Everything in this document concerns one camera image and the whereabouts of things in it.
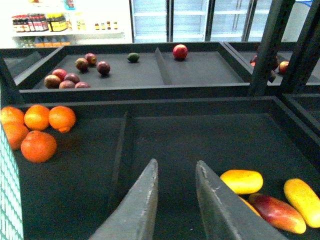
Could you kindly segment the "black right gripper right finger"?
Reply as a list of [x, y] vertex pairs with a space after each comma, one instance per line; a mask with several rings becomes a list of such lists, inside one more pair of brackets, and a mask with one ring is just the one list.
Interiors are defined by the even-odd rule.
[[207, 240], [285, 240], [255, 214], [202, 160], [195, 167], [196, 193]]

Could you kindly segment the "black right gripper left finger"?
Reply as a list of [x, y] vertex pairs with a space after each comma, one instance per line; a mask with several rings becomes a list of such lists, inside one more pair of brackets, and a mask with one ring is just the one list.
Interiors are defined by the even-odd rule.
[[151, 159], [91, 240], [151, 240], [158, 206], [158, 162]]

